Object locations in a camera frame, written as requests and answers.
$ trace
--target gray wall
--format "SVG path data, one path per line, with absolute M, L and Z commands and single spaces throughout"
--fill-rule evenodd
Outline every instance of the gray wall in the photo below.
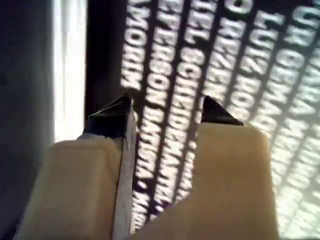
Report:
M 53 139 L 51 1 L 0 1 L 0 238 Z

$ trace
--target white curtain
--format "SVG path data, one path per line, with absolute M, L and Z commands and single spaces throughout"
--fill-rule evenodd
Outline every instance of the white curtain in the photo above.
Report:
M 54 140 L 84 128 L 87 0 L 52 0 Z

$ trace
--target dark wall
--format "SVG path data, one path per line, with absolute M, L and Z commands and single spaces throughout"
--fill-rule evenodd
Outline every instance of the dark wall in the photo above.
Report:
M 119 97 L 126 0 L 88 1 L 86 98 L 88 116 Z
M 53 139 L 51 1 L 0 1 L 0 238 Z

